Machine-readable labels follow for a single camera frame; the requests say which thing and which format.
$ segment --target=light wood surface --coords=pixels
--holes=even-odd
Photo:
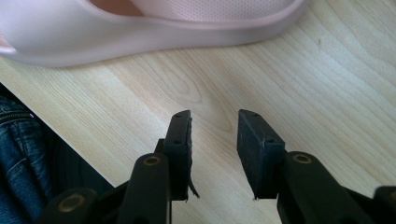
[[[287,150],[315,155],[346,187],[396,185],[395,31],[394,0],[318,0],[260,43],[69,68],[2,58],[0,80],[115,186],[190,109],[201,199],[174,203],[174,223],[279,223],[275,201],[252,200],[237,111],[261,114]]]

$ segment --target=black plastic part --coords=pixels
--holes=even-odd
[[[90,217],[95,203],[92,189],[70,189],[51,200],[35,223],[97,223],[95,217]]]
[[[129,181],[97,197],[92,216],[100,219],[98,223],[116,223],[128,184]]]
[[[163,154],[169,160],[172,201],[188,200],[189,185],[192,192],[199,197],[191,182],[191,121],[190,110],[175,114],[163,141]]]
[[[285,157],[285,142],[262,116],[239,110],[237,151],[254,198],[275,199],[276,167]]]
[[[150,153],[136,161],[117,223],[171,223],[168,167],[162,153]]]
[[[282,223],[374,223],[314,156],[289,152],[280,170]]]
[[[396,187],[380,187],[373,198],[377,223],[396,223]]]

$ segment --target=jeans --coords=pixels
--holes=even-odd
[[[0,223],[32,223],[52,197],[35,116],[0,96]]]

